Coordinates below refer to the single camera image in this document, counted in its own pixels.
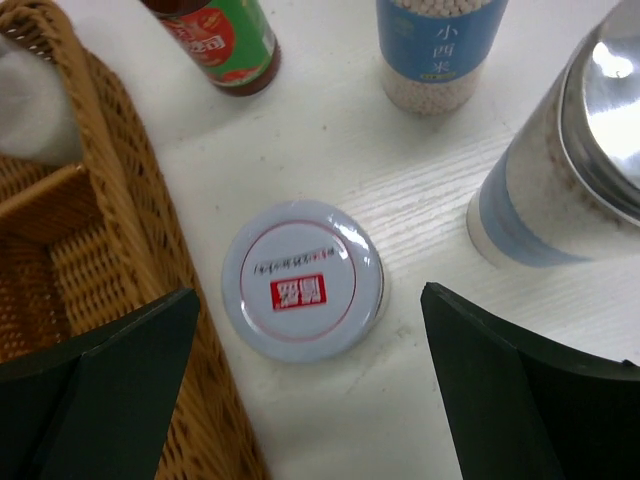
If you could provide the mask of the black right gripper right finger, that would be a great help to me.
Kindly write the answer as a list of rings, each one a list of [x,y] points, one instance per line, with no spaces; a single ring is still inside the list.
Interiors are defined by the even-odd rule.
[[[638,478],[638,365],[553,341],[438,283],[421,307],[463,478]]]

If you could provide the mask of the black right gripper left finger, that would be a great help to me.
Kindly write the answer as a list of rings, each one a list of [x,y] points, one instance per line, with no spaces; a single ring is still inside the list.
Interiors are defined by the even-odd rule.
[[[2,478],[153,478],[199,312],[194,290],[176,290],[3,363]]]

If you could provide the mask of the white-lid brown spice jar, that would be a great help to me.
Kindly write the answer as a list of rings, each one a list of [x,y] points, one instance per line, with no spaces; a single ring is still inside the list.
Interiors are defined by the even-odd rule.
[[[249,221],[229,246],[221,281],[239,337],[285,363],[350,350],[379,322],[390,293],[365,229],[315,200],[275,205]]]

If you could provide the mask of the black-cap glass salt bottle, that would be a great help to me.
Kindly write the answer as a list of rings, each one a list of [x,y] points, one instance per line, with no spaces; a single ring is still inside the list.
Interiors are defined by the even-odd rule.
[[[1,153],[43,165],[82,159],[69,94],[56,66],[1,39]]]

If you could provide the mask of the red ketchup bottle yellow cap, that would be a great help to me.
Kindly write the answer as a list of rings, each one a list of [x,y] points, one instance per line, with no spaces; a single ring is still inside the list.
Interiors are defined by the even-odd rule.
[[[224,93],[254,95],[277,75],[281,50],[259,2],[161,0],[144,5]]]

